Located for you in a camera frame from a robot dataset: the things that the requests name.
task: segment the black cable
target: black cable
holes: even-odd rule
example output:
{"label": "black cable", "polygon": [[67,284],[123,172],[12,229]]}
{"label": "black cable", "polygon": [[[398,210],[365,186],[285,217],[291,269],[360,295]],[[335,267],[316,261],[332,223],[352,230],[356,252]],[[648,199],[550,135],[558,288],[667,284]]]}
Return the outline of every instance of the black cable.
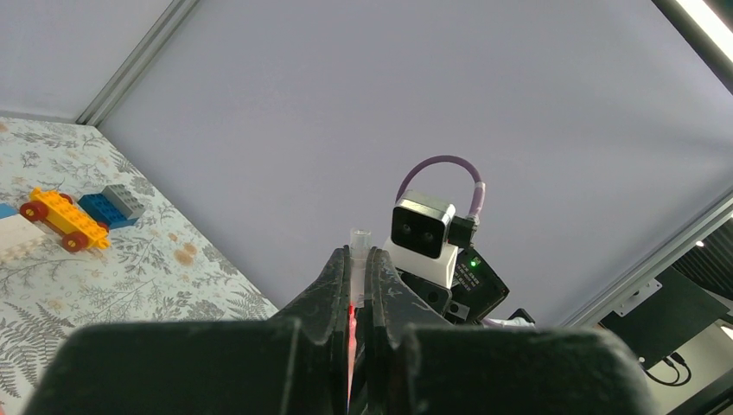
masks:
{"label": "black cable", "polygon": [[678,362],[680,365],[682,365],[682,367],[684,367],[687,370],[687,377],[685,378],[685,380],[682,380],[675,386],[687,385],[690,382],[690,380],[692,379],[692,370],[690,370],[690,367],[687,366],[687,363],[685,362],[685,358],[682,357],[682,355],[680,355],[677,352],[670,354],[669,357],[671,357],[673,361]]}
{"label": "black cable", "polygon": [[[677,378],[673,382],[665,382],[663,380],[659,380],[656,377],[654,377],[653,374],[649,373],[646,369],[644,369],[644,373],[647,374],[647,376],[649,377],[649,379],[651,379],[651,380],[653,380],[653,381],[655,381],[655,382],[657,382],[657,383],[659,383],[661,385],[664,385],[664,386],[684,386],[684,385],[687,385],[688,383],[690,383],[690,380],[692,379],[692,370],[690,370],[690,367],[687,366],[687,363],[685,362],[685,359],[679,353],[677,353],[677,352],[672,353],[670,355],[670,357],[672,358],[671,360],[668,357],[665,357],[664,359],[662,359],[662,361],[664,361],[669,367],[671,367],[672,369],[674,369],[674,372],[677,374]],[[676,366],[674,366],[674,363],[672,363],[672,360],[674,360],[677,363],[679,363],[679,365],[681,365],[682,367],[684,367],[685,370],[687,371],[687,375],[685,376],[685,379],[682,380],[681,382],[679,382],[679,378],[680,378],[679,370],[677,369]]]}
{"label": "black cable", "polygon": [[679,381],[679,377],[680,377],[679,370],[676,367],[672,367],[672,369],[674,369],[674,372],[677,374],[677,377],[672,382],[665,382],[663,380],[659,380],[653,374],[649,373],[649,371],[646,370],[646,369],[644,369],[644,373],[647,374],[647,376],[649,377],[649,379],[651,379],[651,380],[653,380],[653,381],[655,381],[655,382],[657,382],[657,383],[659,383],[661,385],[664,385],[664,386],[679,386],[677,384],[677,382]]}
{"label": "black cable", "polygon": [[682,380],[675,386],[687,385],[688,383],[690,383],[690,380],[692,379],[692,370],[690,370],[690,367],[687,365],[682,365],[682,366],[687,370],[687,377],[685,378],[685,380]]}

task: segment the white plastic housing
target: white plastic housing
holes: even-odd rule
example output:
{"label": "white plastic housing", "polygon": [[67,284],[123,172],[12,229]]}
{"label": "white plastic housing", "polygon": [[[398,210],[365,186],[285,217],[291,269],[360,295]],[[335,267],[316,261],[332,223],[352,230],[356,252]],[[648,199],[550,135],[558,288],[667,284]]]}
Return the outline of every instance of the white plastic housing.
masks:
{"label": "white plastic housing", "polygon": [[450,289],[453,284],[453,271],[456,268],[458,246],[443,245],[443,251],[437,259],[394,245],[392,238],[387,238],[382,249],[390,253],[392,264],[402,271],[407,271],[447,289]]}

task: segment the black panel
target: black panel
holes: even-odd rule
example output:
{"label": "black panel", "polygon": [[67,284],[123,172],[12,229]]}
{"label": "black panel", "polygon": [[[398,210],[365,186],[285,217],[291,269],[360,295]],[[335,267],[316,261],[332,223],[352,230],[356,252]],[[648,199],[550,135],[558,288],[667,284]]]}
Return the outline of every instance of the black panel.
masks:
{"label": "black panel", "polygon": [[723,223],[672,266],[695,284],[733,301],[733,220]]}
{"label": "black panel", "polygon": [[673,268],[657,278],[662,288],[626,316],[610,313],[601,324],[616,333],[647,369],[713,324],[728,309]]}
{"label": "black panel", "polygon": [[509,295],[507,285],[473,248],[458,254],[453,281],[453,301],[470,308],[467,322],[481,320]]}

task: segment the white lego baseplate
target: white lego baseplate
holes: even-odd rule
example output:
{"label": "white lego baseplate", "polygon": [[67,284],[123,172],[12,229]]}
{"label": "white lego baseplate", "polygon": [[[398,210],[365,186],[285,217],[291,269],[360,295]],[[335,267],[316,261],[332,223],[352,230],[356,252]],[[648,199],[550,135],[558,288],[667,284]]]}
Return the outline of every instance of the white lego baseplate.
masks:
{"label": "white lego baseplate", "polygon": [[0,263],[28,255],[45,239],[46,234],[20,214],[0,219]]}

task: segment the metal bracket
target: metal bracket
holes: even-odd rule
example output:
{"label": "metal bracket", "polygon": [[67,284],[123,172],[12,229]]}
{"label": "metal bracket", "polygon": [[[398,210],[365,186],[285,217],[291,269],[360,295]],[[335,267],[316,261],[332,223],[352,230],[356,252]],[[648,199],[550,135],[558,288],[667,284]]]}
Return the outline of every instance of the metal bracket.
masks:
{"label": "metal bracket", "polygon": [[651,297],[655,292],[659,291],[660,288],[662,288],[662,284],[660,284],[660,282],[656,279],[649,281],[646,285],[639,288],[639,290],[636,291],[633,296],[631,296],[628,300],[624,301],[623,303],[621,303],[621,305],[616,307],[614,312],[621,317],[627,315],[633,309],[638,307],[639,304],[644,303],[647,298]]}

